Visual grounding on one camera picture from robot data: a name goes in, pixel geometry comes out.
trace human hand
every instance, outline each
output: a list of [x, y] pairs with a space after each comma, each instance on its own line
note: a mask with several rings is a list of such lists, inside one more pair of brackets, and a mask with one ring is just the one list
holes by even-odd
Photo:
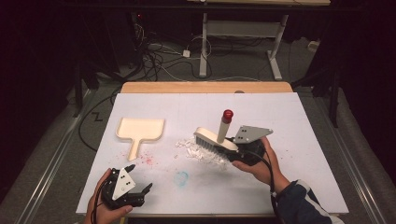
[[[96, 194], [97, 194], [100, 186], [102, 185], [102, 183], [110, 176], [110, 174], [111, 174], [111, 170], [107, 169], [107, 171], [103, 174], [103, 176], [98, 181], [96, 188], [95, 188], [95, 192], [93, 193], [93, 195], [90, 198], [90, 201], [88, 202], [87, 215], [85, 216], [84, 224], [92, 223], [91, 215], [92, 215], [93, 208], [96, 206], [96, 204], [95, 204]], [[99, 195], [98, 205], [96, 208], [96, 222], [97, 222], [97, 224], [111, 223], [121, 217], [124, 217], [126, 214], [131, 212], [132, 209], [133, 208], [131, 205], [125, 205], [119, 209], [110, 210], [103, 204], [102, 197], [101, 197], [101, 195]]]
[[[264, 154], [264, 159], [268, 161], [273, 170], [274, 175], [274, 184], [275, 184], [275, 192], [279, 193], [284, 189], [290, 182], [289, 180], [282, 175], [279, 168], [279, 163], [277, 161], [276, 154], [274, 150], [271, 148], [270, 142], [267, 137], [262, 138], [262, 143], [265, 146], [266, 153]], [[238, 168], [241, 171], [251, 173], [260, 180], [262, 183], [270, 185], [271, 183], [271, 174], [268, 167], [264, 164], [264, 162], [260, 161], [253, 166], [249, 166], [247, 164], [242, 163], [241, 161], [233, 161], [233, 166]]]

